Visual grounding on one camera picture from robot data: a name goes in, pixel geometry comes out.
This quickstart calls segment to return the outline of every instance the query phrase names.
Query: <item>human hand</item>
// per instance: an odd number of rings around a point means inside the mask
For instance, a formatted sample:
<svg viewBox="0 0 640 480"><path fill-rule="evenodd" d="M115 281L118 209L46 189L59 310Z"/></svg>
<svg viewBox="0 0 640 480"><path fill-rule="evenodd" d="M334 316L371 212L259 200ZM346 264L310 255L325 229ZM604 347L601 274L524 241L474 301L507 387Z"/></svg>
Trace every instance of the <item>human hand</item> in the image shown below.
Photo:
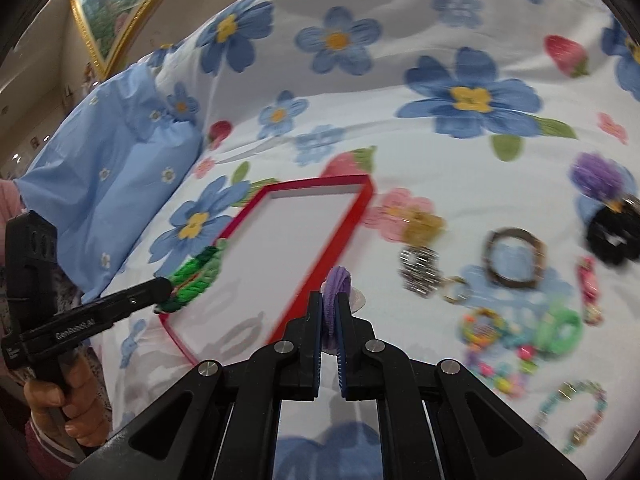
<svg viewBox="0 0 640 480"><path fill-rule="evenodd" d="M69 393L59 386L39 380L24 385L24 396L31 408L31 418L49 438L64 446L60 430L51 420L47 408L62 407L69 417L66 433L87 447L101 446L107 440L109 423L106 410L98 398L98 384L84 356L79 356L65 374Z"/></svg>

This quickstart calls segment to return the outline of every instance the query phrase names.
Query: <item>metal screw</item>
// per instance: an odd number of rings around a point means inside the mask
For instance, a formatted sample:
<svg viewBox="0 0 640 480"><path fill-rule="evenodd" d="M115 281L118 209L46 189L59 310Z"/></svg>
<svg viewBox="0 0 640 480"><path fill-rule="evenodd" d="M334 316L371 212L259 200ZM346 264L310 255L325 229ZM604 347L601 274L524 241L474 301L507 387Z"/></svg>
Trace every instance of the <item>metal screw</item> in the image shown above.
<svg viewBox="0 0 640 480"><path fill-rule="evenodd" d="M293 343L291 341L287 341L283 339L282 341L278 341L273 348L278 354L288 354L294 349Z"/></svg>
<svg viewBox="0 0 640 480"><path fill-rule="evenodd" d="M382 352L385 349L385 344L380 339L369 339L364 343L364 348L369 352Z"/></svg>
<svg viewBox="0 0 640 480"><path fill-rule="evenodd" d="M198 366L198 373L203 377L211 377L218 373L218 365L214 361L203 361Z"/></svg>
<svg viewBox="0 0 640 480"><path fill-rule="evenodd" d="M455 375L460 371L460 363L453 359L447 359L440 364L440 368L442 368L442 371L446 374Z"/></svg>

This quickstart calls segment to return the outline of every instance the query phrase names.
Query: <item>light blue pillow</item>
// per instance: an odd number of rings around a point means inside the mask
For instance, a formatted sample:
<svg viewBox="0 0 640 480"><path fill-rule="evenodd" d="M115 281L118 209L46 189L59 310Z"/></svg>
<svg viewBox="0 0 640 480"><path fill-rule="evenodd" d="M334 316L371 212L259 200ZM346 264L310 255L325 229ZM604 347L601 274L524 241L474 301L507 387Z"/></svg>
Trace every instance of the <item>light blue pillow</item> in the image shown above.
<svg viewBox="0 0 640 480"><path fill-rule="evenodd" d="M202 149L176 121L145 64L96 88L60 125L27 173L22 200L58 229L58 263L85 303L109 284Z"/></svg>

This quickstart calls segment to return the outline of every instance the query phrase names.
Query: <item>pink sleeve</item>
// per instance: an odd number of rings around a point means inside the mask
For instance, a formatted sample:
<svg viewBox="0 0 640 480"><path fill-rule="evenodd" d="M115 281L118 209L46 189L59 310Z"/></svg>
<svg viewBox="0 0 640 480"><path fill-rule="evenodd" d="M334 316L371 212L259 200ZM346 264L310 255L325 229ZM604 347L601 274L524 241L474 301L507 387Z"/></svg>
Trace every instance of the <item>pink sleeve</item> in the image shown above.
<svg viewBox="0 0 640 480"><path fill-rule="evenodd" d="M47 438L30 420L25 426L27 453L44 480L65 480L78 465L68 450Z"/></svg>

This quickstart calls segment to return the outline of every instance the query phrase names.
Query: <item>brown bangle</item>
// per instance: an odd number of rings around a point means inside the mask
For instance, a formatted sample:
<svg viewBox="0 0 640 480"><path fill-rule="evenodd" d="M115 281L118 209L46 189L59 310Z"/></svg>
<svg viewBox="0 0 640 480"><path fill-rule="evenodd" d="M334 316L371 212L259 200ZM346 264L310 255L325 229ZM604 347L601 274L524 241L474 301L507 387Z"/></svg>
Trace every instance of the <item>brown bangle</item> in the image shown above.
<svg viewBox="0 0 640 480"><path fill-rule="evenodd" d="M502 238L517 238L518 240L526 242L533 248L534 261L533 277L531 280L527 280L524 282L510 280L509 278L505 278L495 271L491 263L491 255L494 250L494 244ZM525 231L524 229L507 227L505 229L500 229L499 231L491 232L484 245L484 254L482 255L484 270L486 271L486 275L491 282L499 283L500 285L506 286L507 288L536 288L538 286L538 283L542 280L545 272L545 249L546 246L540 240L538 240L534 235Z"/></svg>

